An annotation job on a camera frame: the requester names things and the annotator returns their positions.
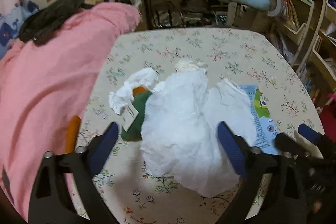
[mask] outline green sock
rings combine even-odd
[[[145,93],[139,93],[134,97],[133,106],[139,112],[134,122],[131,124],[127,131],[122,127],[121,138],[124,141],[141,141],[141,126],[145,118],[145,107],[146,101],[149,96],[152,95],[152,92],[147,91]]]

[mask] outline bookshelf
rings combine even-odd
[[[313,39],[310,43],[305,57],[302,61],[302,66],[297,70],[297,74],[301,77],[305,70],[303,70],[303,64],[307,62],[308,58],[314,65],[314,70],[317,70],[322,79],[315,82],[316,89],[328,90],[324,92],[324,95],[320,95],[318,105],[323,106],[325,102],[325,96],[332,92],[336,94],[336,74],[326,63],[327,58],[332,58],[336,61],[336,43],[326,36],[325,30],[327,26],[336,20],[336,9],[329,4],[329,0],[323,0],[322,8],[320,12],[320,18],[317,23]]]
[[[283,32],[287,37],[289,37],[295,44],[300,45],[303,35],[305,34],[307,24],[303,23],[301,27],[295,32],[284,22],[276,20],[276,27],[279,31]]]
[[[274,28],[277,28],[278,31],[282,32],[284,35],[286,35],[290,40],[292,40],[296,44],[297,46],[296,52],[295,53],[293,52],[294,58],[289,62],[291,67],[293,67],[294,65],[300,67],[302,64],[302,61],[299,64],[297,64],[296,61],[298,60],[299,54],[306,40],[308,30],[311,25],[314,7],[315,7],[315,2],[313,0],[297,0],[297,1],[309,7],[308,16],[305,17],[305,19],[303,19],[302,17],[299,18],[300,25],[298,27],[298,30],[296,31],[293,30],[285,22],[279,19],[276,19],[274,21],[272,29],[271,29],[273,30]]]
[[[336,22],[336,9],[329,4],[329,0],[327,0],[327,5],[325,9],[325,17],[331,22]]]

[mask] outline floral tablecloth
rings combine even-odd
[[[301,123],[323,132],[320,119],[294,71],[267,41],[254,32],[223,28],[136,32],[118,38],[100,72],[82,122],[77,146],[87,145],[121,117],[109,107],[116,91],[132,73],[153,68],[159,80],[175,72],[181,58],[208,64],[209,87],[223,78],[258,86],[279,132],[292,134]],[[120,223],[213,224],[232,201],[239,185],[214,198],[204,198],[171,177],[148,173],[140,142],[119,139],[100,175],[93,178],[101,198]],[[267,191],[265,176],[251,208],[258,212]],[[87,217],[78,193],[72,198],[78,214]]]

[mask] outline pink sweater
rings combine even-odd
[[[26,220],[43,153],[65,152],[67,125],[83,117],[111,47],[139,22],[135,7],[102,3],[71,17],[44,46],[16,41],[0,61],[0,175],[3,166]]]

